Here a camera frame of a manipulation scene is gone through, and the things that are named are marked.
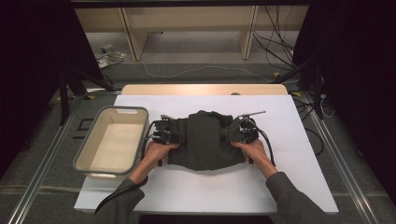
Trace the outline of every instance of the dark gray cloth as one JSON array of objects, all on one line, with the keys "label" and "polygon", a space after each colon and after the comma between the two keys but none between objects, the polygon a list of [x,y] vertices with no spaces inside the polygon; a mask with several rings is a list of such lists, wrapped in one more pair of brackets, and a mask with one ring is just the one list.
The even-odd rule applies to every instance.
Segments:
[{"label": "dark gray cloth", "polygon": [[[130,179],[126,179],[118,187],[123,189],[134,185]],[[327,224],[331,218],[327,216],[305,194],[301,193],[282,173],[276,173],[268,178],[266,185],[273,195],[278,214],[289,224]],[[98,224],[127,224],[133,223],[131,213],[134,207],[142,200],[144,193],[140,189],[134,189],[122,194],[108,202],[94,217],[94,223]]]},{"label": "dark gray cloth", "polygon": [[245,156],[241,149],[225,141],[223,135],[224,129],[232,121],[232,116],[205,111],[191,114],[187,119],[172,120],[170,132],[182,136],[186,141],[169,151],[168,163],[203,171],[244,162]]}]

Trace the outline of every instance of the person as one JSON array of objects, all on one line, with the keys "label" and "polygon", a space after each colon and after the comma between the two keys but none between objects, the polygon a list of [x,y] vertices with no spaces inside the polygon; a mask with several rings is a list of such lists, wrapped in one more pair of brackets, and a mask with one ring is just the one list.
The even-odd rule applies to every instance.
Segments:
[{"label": "person", "polygon": [[[327,216],[305,194],[297,190],[285,173],[279,172],[268,159],[262,141],[256,140],[251,144],[232,142],[234,147],[240,147],[253,164],[266,178],[265,185],[276,201],[277,211],[287,223],[331,223]],[[148,144],[145,158],[132,171],[117,189],[123,189],[142,183],[149,172],[157,166],[157,161],[165,160],[169,150],[178,145],[161,145],[154,142]],[[106,203],[93,217],[94,223],[130,223],[133,219],[131,212],[144,198],[141,189],[127,191]]]}]

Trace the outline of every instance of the gray sleeve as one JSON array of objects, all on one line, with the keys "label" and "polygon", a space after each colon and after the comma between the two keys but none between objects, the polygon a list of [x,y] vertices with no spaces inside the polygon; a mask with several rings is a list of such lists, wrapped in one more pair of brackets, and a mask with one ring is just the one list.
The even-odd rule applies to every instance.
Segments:
[{"label": "gray sleeve", "polygon": [[331,218],[297,190],[285,173],[271,175],[265,184],[276,201],[278,214],[287,223],[331,223]]},{"label": "gray sleeve", "polygon": [[[117,189],[124,189],[131,186],[134,186],[134,182],[131,179],[127,178],[119,185]],[[145,193],[141,189],[132,189],[128,192],[123,193],[119,197],[106,203],[93,217],[93,223],[131,223],[131,212],[144,197]]]}]

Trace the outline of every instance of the white table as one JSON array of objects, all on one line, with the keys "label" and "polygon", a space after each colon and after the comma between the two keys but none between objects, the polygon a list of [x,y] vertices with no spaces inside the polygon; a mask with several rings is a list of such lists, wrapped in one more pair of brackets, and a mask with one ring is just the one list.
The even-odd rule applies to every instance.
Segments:
[{"label": "white table", "polygon": [[[276,168],[285,172],[328,214],[338,212],[332,194],[303,124],[288,95],[267,96],[118,96],[115,105],[143,106],[150,121],[161,113],[186,118],[198,110],[237,115],[266,110],[255,116],[258,126],[270,138]],[[120,181],[86,178],[75,209],[92,212]],[[237,164],[217,171],[194,172],[164,164],[148,176],[142,188],[146,197],[134,209],[142,214],[269,215],[276,203],[265,187],[265,179],[250,164]]]}]

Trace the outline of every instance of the gray floor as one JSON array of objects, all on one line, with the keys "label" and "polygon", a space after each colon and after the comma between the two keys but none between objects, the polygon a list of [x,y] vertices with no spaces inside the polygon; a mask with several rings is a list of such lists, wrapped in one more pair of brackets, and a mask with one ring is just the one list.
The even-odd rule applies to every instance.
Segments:
[{"label": "gray floor", "polygon": [[[295,36],[297,36],[295,32],[287,33],[287,38],[290,38],[291,43],[295,41]],[[88,34],[88,37],[91,40],[92,50],[97,56],[100,56],[99,47],[108,43],[113,44],[118,51],[127,53],[123,63],[103,69],[103,73],[118,87],[130,83],[267,83],[266,79],[274,79],[273,73],[285,73],[284,70],[275,69],[268,64],[265,52],[256,43],[252,46],[250,59],[242,60],[235,33],[151,35],[142,61],[146,63],[150,74],[163,77],[149,77],[143,64],[132,62],[123,35]],[[280,49],[279,56],[285,58]],[[276,63],[272,57],[269,60],[271,63]],[[191,71],[178,77],[166,77],[205,66],[212,67]],[[237,68],[237,70],[225,70],[218,67]],[[289,91],[297,89],[295,83],[292,80],[291,83],[286,84]],[[86,86],[96,88],[91,83],[86,83]],[[78,130],[78,125],[82,119],[93,119],[101,107],[113,105],[115,99],[116,95],[104,94],[96,95],[93,100],[86,99],[82,102],[24,223],[87,223],[89,221],[90,215],[73,209],[78,190],[85,178],[84,175],[76,172],[72,165],[79,145],[82,143],[81,139],[76,138],[86,134],[86,131]],[[52,109],[43,116],[40,125],[36,127],[30,140],[31,147],[21,151],[0,181],[0,223],[8,221],[60,128],[61,110],[58,93],[55,92],[49,104]],[[303,117],[307,111],[308,109],[301,113],[301,116]],[[325,124],[373,207],[379,223],[396,223],[394,204],[376,180],[364,158],[356,153],[356,146],[343,122],[334,116],[331,119],[325,119]],[[310,116],[304,120],[304,126],[312,130],[316,129]],[[307,134],[313,149],[318,151],[321,146],[319,140],[312,133]],[[340,210],[339,214],[332,216],[333,223],[363,223],[361,214],[347,191],[328,149],[324,148],[317,158]],[[276,224],[284,223],[277,216],[271,218]]]}]

